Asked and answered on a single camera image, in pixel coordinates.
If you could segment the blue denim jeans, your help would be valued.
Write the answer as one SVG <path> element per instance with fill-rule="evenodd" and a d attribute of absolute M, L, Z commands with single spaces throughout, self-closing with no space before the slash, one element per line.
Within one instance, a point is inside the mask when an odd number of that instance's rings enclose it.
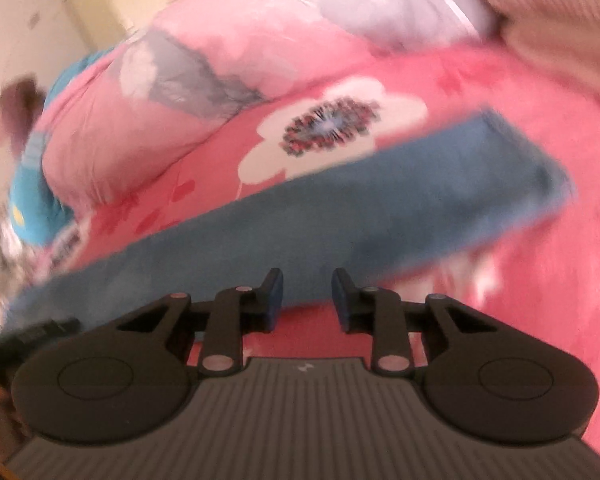
<path fill-rule="evenodd" d="M 284 272 L 288 307 L 325 301 L 338 268 L 365 283 L 492 242 L 561 210 L 567 171 L 486 110 L 355 162 L 271 186 L 23 292 L 5 335 L 101 326 L 171 292 L 209 299 Z"/>

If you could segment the red floral bed blanket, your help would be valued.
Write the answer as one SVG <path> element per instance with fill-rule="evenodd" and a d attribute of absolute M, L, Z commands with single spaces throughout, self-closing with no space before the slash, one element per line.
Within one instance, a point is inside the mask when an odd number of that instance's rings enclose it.
<path fill-rule="evenodd" d="M 96 211 L 21 317 L 112 320 L 173 289 L 285 275 L 250 356 L 354 356 L 338 266 L 404 299 L 442 292 L 574 354 L 600 384 L 600 101 L 504 48 L 384 58 L 246 110 Z M 586 440 L 600 452 L 600 403 Z"/>

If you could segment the person in purple top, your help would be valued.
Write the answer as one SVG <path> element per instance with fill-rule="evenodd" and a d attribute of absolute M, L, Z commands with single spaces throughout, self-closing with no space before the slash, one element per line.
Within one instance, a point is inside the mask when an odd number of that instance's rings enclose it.
<path fill-rule="evenodd" d="M 20 159 L 32 128 L 44 107 L 46 92 L 32 74 L 4 85 L 0 95 L 0 114 L 14 159 Z"/>

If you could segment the pink floral duvet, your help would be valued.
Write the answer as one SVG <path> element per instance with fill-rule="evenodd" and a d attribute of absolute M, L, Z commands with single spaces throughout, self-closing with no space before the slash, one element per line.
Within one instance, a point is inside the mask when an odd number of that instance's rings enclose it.
<path fill-rule="evenodd" d="M 495 24 L 484 0 L 175 1 L 43 110 L 45 180 L 71 210 L 109 203 L 250 106 Z"/>

